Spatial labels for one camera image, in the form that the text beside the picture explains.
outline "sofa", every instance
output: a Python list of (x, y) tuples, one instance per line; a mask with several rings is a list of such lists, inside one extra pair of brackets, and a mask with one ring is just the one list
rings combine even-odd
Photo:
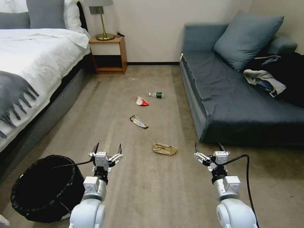
[[(200, 142), (302, 144), (304, 109), (247, 83), (213, 51), (227, 25), (186, 24), (180, 69)], [(275, 36), (267, 53), (292, 53), (296, 44)]]

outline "wooden nightstand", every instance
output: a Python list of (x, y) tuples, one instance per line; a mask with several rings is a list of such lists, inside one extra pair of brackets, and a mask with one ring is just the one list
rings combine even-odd
[(89, 40), (93, 62), (97, 74), (125, 74), (127, 54), (124, 37), (109, 41)]

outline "beige carpet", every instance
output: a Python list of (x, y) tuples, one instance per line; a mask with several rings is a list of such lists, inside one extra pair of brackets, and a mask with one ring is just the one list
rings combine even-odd
[[(164, 99), (147, 96), (162, 91)], [(139, 107), (142, 96), (150, 106)], [(142, 129), (129, 118), (137, 115), (148, 126)], [(16, 178), (34, 161), (50, 154), (88, 160), (87, 153), (100, 142), (110, 155), (121, 143), (124, 159), (109, 174), (105, 228), (220, 227), (218, 204), (211, 174), (193, 157), (197, 141), (186, 92), (178, 66), (129, 66), (121, 76), (88, 76), (75, 105), (28, 154), (0, 186), (0, 213), (13, 228), (68, 227), (68, 219), (53, 224), (27, 221), (10, 204)], [(174, 156), (152, 152), (154, 142), (177, 146)], [(198, 144), (212, 154), (216, 145)], [(304, 153), (295, 148), (244, 148), (226, 146), (231, 158), (251, 157), (250, 183), (260, 227), (303, 227)], [(246, 160), (228, 166), (242, 181), (241, 199), (249, 204)], [(82, 165), (84, 176), (92, 165)]]

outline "sofa armrest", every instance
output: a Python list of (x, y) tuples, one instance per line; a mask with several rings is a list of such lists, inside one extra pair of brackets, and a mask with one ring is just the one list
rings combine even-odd
[(297, 48), (297, 44), (285, 37), (275, 35), (267, 49), (268, 54), (291, 54)]
[(212, 51), (227, 24), (186, 24), (183, 51)]

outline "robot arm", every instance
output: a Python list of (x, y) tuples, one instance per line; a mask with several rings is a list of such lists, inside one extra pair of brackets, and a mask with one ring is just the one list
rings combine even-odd
[(98, 144), (93, 151), (89, 153), (94, 168), (94, 176), (85, 178), (83, 185), (85, 193), (82, 202), (74, 207), (69, 228), (102, 228), (105, 218), (105, 206), (102, 202), (105, 200), (108, 184), (108, 173), (111, 167), (115, 166), (123, 158), (121, 145), (118, 153), (108, 157), (106, 152), (97, 152)]
[(195, 144), (195, 158), (212, 173), (212, 184), (220, 204), (216, 208), (218, 221), (223, 228), (258, 228), (253, 210), (239, 200), (238, 176), (228, 176), (224, 164), (228, 160), (229, 152), (216, 151), (213, 156), (206, 156), (199, 152)]

